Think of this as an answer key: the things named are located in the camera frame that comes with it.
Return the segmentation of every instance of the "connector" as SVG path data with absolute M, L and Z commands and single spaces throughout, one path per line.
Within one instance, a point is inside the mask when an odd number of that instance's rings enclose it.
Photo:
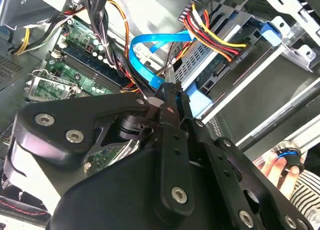
M 188 12 L 192 9 L 192 4 L 196 5 L 196 9 L 200 14 L 202 14 L 207 7 L 203 0 L 189 0 L 188 4 L 178 18 L 179 22 L 184 23 L 184 19 L 187 17 Z

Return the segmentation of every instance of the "silver screw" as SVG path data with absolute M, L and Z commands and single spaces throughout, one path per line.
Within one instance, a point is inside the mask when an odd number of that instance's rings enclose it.
M 223 140 L 224 144 L 227 146 L 227 147 L 231 147 L 231 143 L 227 140 Z
M 173 199 L 180 204 L 185 204 L 188 200 L 185 190 L 183 190 L 181 187 L 178 187 L 178 186 L 174 186 L 172 188 L 171 195 Z
M 197 120 L 196 121 L 196 124 L 199 126 L 199 127 L 204 127 L 205 125 L 202 123 L 202 121 L 200 121 L 200 120 Z
M 241 221 L 250 229 L 252 229 L 254 227 L 254 221 L 252 219 L 252 217 L 249 215 L 249 213 L 247 213 L 246 211 L 241 210 L 239 212 L 239 217 L 241 219 Z
M 170 107 L 170 106 L 168 106 L 166 109 L 167 109 L 170 113 L 173 113 L 173 114 L 175 113 L 175 110 L 173 110 L 172 107 Z
M 51 126 L 55 123 L 55 118 L 49 114 L 46 113 L 40 113 L 37 116 L 35 116 L 35 122 L 41 126 Z
M 289 217 L 288 215 L 285 215 L 285 216 L 284 216 L 284 219 L 285 219 L 286 223 L 287 223 L 292 229 L 296 229 L 296 228 L 297 228 L 296 223 L 292 220 L 291 217 Z
M 143 100 L 141 100 L 140 98 L 138 98 L 136 101 L 138 104 L 141 104 L 141 105 L 145 104 L 145 102 Z
M 297 220 L 298 220 L 298 222 L 300 223 L 300 225 L 303 227 L 303 229 L 304 230 L 308 230 L 308 226 L 307 226 L 307 224 L 304 222 L 304 221 L 302 221 L 300 218 L 296 218 Z
M 82 132 L 72 129 L 66 132 L 65 138 L 70 143 L 79 144 L 85 139 L 85 136 L 82 134 Z
M 72 19 L 69 19 L 68 21 L 66 21 L 67 24 L 72 25 L 74 24 L 74 21 Z

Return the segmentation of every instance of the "striped sleeve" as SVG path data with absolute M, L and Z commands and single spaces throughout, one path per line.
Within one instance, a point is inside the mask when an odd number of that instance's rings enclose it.
M 320 177 L 305 170 L 296 182 L 290 202 L 314 229 L 320 228 Z

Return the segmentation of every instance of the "red wire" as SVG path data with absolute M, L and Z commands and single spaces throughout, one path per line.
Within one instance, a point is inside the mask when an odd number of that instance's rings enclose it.
M 214 41 L 212 41 L 209 37 L 207 37 L 205 34 L 203 34 L 202 31 L 200 31 L 199 29 L 197 29 L 197 28 L 193 25 L 193 23 L 191 22 L 190 12 L 189 12 L 189 11 L 188 11 L 186 17 L 187 17 L 187 20 L 188 20 L 190 26 L 191 26 L 198 34 L 200 34 L 203 38 L 205 38 L 207 41 L 209 41 L 209 43 L 215 45 L 216 47 L 218 47 L 218 48 L 220 48 L 220 49 L 223 49 L 223 50 L 232 52 L 232 53 L 234 53 L 234 54 L 236 54 L 236 55 L 239 54 L 239 52 L 238 52 L 237 50 L 234 50 L 234 49 L 231 49 L 231 48 L 228 48 L 228 47 L 225 47 L 225 46 L 219 46 L 219 45 L 216 44 Z
M 7 206 L 7 207 L 9 207 L 9 208 L 11 208 L 11 209 L 14 209 L 14 210 L 16 210 L 16 211 L 18 211 L 18 212 L 20 212 L 20 213 L 27 214 L 27 215 L 36 216 L 36 215 L 48 214 L 48 213 L 45 212 L 45 211 L 44 211 L 44 212 L 40 212 L 40 213 L 31 213 L 31 212 L 28 212 L 28 211 L 24 211 L 24 210 L 19 209 L 19 208 L 15 207 L 15 206 L 12 206 L 12 205 L 10 205 L 10 204 L 8 204 L 8 203 L 5 203 L 5 202 L 3 202 L 3 201 L 1 201 L 1 200 L 0 200 L 0 204 L 3 204 L 3 205 L 5 205 L 5 206 Z
M 210 23 L 209 23 L 209 15 L 208 15 L 207 10 L 204 11 L 204 19 L 205 19 L 205 26 L 206 26 L 207 28 L 209 28 Z

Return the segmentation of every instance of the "human hand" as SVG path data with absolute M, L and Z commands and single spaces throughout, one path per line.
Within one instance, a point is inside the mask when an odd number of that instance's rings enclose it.
M 270 182 L 278 186 L 279 180 L 281 178 L 281 173 L 284 170 L 287 160 L 284 157 L 280 157 L 275 152 L 270 153 L 268 159 L 266 159 L 265 164 L 258 166 L 258 169 L 270 180 Z M 290 200 L 290 197 L 295 189 L 296 182 L 299 177 L 299 168 L 297 166 L 293 166 L 285 179 L 283 180 L 283 184 L 281 185 L 280 192 Z

